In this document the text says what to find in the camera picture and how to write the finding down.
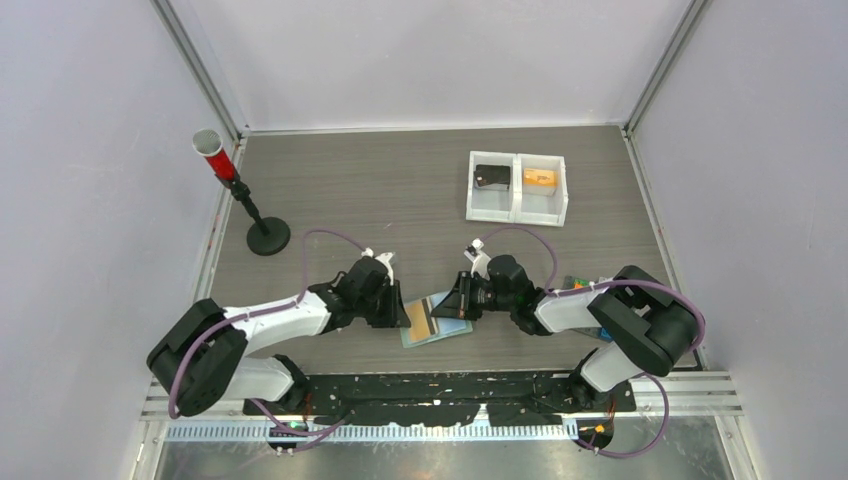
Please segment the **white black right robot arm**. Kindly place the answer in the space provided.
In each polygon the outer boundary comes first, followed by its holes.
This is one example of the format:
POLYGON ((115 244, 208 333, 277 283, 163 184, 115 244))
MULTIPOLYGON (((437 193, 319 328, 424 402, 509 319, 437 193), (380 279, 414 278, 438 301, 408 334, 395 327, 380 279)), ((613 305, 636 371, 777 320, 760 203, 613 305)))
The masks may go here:
POLYGON ((619 384, 639 375, 665 376, 703 338, 703 315, 683 296, 630 265, 608 281, 546 290, 511 255, 492 258, 486 272, 461 271, 436 317, 476 321, 505 312, 529 335, 599 327, 608 344, 590 352, 569 376, 574 403, 596 410, 619 384))

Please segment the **green card holder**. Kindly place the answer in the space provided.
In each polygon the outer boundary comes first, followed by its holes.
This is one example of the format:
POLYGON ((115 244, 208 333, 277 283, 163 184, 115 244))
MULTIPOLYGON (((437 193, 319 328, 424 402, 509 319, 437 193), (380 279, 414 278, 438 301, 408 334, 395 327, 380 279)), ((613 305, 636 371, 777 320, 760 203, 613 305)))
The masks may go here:
MULTIPOLYGON (((434 294, 431 294, 431 295, 429 295, 427 297, 423 297, 423 298, 428 298, 431 301, 431 309, 432 309, 435 305, 440 303, 445 298, 445 296, 447 294, 448 294, 447 292, 439 292, 439 293, 434 293, 434 294)), ((401 329, 401 341, 402 341, 403 347, 404 348, 414 348, 414 347, 417 347, 417 346, 421 346, 421 345, 432 343, 432 342, 435 342, 435 341, 455 337, 455 336, 458 336, 458 335, 469 334, 473 331, 473 326, 472 326, 471 321, 454 319, 454 318, 436 318, 436 317, 433 317, 433 318, 436 321, 436 324, 438 326, 438 333, 435 335, 434 338, 432 338, 430 341, 420 343, 420 344, 417 344, 417 345, 408 345, 405 341, 405 337, 406 337, 405 330, 407 328, 402 328, 401 329)))

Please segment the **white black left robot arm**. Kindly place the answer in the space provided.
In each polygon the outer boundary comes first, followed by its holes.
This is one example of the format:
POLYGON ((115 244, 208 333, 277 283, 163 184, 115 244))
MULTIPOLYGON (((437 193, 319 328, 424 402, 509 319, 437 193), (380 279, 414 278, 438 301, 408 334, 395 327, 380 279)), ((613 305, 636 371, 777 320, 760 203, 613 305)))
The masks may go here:
POLYGON ((284 414, 298 412, 307 398, 302 371, 284 355, 260 359, 254 352, 339 331, 356 319, 372 328, 409 326, 395 257, 367 251, 335 279, 282 300, 227 308, 210 298, 192 304, 146 360, 168 394, 169 416, 196 416, 221 400, 269 401, 284 414))

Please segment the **orange credit card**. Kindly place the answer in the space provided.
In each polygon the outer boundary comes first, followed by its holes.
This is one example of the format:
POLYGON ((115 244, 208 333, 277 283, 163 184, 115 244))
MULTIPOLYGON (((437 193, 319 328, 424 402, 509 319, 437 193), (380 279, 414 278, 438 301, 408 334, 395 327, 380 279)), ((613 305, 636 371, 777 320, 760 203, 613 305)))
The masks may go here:
POLYGON ((408 345, 417 345, 430 341, 438 333, 436 321, 431 316, 431 301, 422 298, 405 305, 410 326, 405 330, 408 345))

